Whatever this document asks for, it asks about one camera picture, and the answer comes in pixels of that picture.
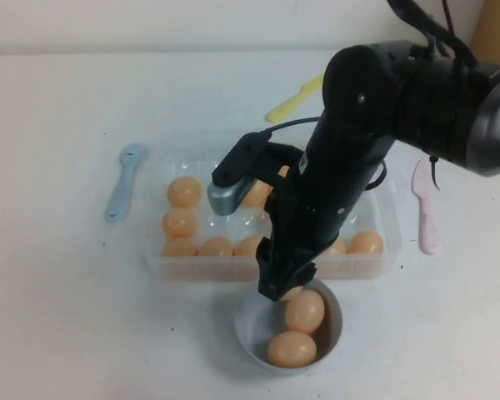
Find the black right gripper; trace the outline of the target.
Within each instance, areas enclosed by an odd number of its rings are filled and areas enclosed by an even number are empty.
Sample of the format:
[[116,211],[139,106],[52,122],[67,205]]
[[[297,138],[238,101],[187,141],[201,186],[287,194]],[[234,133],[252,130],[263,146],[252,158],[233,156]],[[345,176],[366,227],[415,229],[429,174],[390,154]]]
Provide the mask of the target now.
[[272,234],[256,250],[263,296],[278,301],[313,280],[313,259],[335,242],[385,156],[384,143],[306,146],[265,203]]

